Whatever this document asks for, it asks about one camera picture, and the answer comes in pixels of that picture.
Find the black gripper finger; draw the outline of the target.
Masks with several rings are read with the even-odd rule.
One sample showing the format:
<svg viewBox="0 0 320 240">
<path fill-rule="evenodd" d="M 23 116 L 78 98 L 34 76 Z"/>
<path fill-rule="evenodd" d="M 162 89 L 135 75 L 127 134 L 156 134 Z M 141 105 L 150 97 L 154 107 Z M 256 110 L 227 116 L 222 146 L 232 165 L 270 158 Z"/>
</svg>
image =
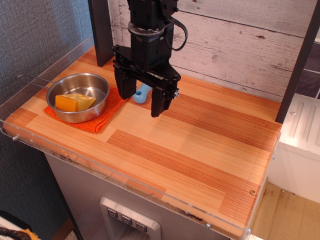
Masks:
<svg viewBox="0 0 320 240">
<path fill-rule="evenodd" d="M 136 93 L 137 79 L 129 72 L 114 65 L 114 77 L 118 93 L 122 99 L 128 99 Z"/>
<path fill-rule="evenodd" d="M 151 116 L 159 117 L 160 114 L 169 109 L 172 98 L 165 96 L 165 92 L 153 88 L 151 94 Z"/>
</svg>

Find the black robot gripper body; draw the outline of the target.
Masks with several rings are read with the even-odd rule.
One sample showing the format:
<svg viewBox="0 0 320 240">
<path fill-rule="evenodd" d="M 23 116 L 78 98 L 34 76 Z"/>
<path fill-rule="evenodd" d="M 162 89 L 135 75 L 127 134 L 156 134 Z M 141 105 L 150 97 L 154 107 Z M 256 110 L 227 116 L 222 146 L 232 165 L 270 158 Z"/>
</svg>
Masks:
<svg viewBox="0 0 320 240">
<path fill-rule="evenodd" d="M 162 90 L 165 96 L 175 99 L 179 95 L 178 81 L 180 74 L 170 65 L 174 48 L 173 35 L 161 34 L 146 38 L 131 36 L 131 46 L 115 45 L 114 65 L 125 70 L 150 87 Z"/>
</svg>

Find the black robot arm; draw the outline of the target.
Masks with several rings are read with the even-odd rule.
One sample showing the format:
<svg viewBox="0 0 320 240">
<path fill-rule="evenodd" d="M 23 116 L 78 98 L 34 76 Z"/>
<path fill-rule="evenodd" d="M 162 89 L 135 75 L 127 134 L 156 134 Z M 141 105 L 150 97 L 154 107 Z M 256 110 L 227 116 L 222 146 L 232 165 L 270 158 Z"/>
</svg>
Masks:
<svg viewBox="0 0 320 240">
<path fill-rule="evenodd" d="M 169 109 L 179 95 L 179 73 L 170 65 L 174 27 L 187 35 L 187 28 L 173 18 L 176 0 L 130 0 L 129 47 L 115 45 L 114 76 L 118 93 L 128 99 L 136 93 L 137 81 L 152 88 L 151 116 L 158 117 Z"/>
</svg>

